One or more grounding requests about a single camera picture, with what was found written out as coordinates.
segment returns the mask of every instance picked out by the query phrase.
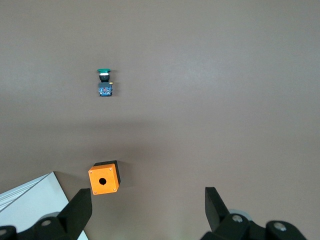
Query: black hole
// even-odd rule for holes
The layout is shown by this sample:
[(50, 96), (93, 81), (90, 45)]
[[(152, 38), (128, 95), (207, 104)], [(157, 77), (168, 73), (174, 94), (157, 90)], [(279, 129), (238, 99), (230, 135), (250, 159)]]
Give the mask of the black hole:
[(100, 183), (101, 185), (105, 185), (105, 184), (107, 183), (107, 180), (104, 179), (104, 178), (100, 178), (100, 179), (99, 179), (99, 183)]

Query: bolt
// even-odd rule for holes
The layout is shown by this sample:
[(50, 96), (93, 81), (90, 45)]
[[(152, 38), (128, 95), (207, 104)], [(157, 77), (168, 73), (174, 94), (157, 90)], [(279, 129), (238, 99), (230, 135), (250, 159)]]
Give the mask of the bolt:
[(1, 229), (0, 236), (5, 235), (7, 232), (8, 232), (7, 229)]
[(51, 224), (51, 220), (45, 220), (41, 223), (42, 227), (48, 226), (49, 224)]
[(282, 232), (284, 232), (284, 231), (287, 230), (287, 229), (286, 229), (286, 226), (283, 225), (281, 222), (275, 222), (275, 223), (273, 224), (273, 226), (274, 226), (276, 229), (278, 229), (278, 230), (280, 230), (280, 231), (282, 231)]
[(237, 223), (242, 223), (242, 217), (240, 217), (239, 215), (233, 215), (232, 216), (233, 221), (237, 222)]

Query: orange box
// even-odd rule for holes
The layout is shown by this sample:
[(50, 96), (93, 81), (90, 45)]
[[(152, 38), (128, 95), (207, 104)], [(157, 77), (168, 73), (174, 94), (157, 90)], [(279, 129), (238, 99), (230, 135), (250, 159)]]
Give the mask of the orange box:
[(93, 195), (118, 191), (121, 180), (117, 161), (98, 162), (88, 173)]

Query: screw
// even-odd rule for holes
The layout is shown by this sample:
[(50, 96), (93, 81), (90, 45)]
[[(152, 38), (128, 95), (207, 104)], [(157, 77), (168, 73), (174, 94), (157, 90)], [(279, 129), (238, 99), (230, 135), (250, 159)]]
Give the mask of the screw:
[(0, 236), (5, 235), (7, 233), (7, 229), (0, 230)]
[(233, 221), (237, 222), (237, 223), (242, 223), (242, 217), (240, 217), (239, 215), (233, 215), (232, 216)]
[(286, 226), (283, 225), (281, 222), (275, 222), (275, 223), (273, 224), (273, 226), (274, 226), (276, 229), (278, 229), (278, 230), (280, 230), (280, 231), (282, 231), (282, 232), (284, 232), (284, 231), (287, 230), (287, 229), (286, 229)]
[(51, 220), (45, 220), (41, 223), (42, 227), (48, 226), (49, 224), (51, 224)]

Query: round hole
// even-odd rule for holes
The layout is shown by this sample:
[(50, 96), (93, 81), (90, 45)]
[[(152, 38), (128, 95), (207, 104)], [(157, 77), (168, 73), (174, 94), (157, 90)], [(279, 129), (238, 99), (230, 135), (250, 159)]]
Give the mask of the round hole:
[(42, 227), (48, 226), (49, 224), (51, 224), (51, 220), (45, 220), (41, 223)]
[(1, 229), (0, 236), (5, 235), (7, 232), (8, 232), (7, 229)]
[(100, 178), (100, 179), (99, 179), (99, 183), (100, 183), (101, 185), (105, 185), (105, 184), (107, 183), (107, 180), (106, 180), (105, 178)]

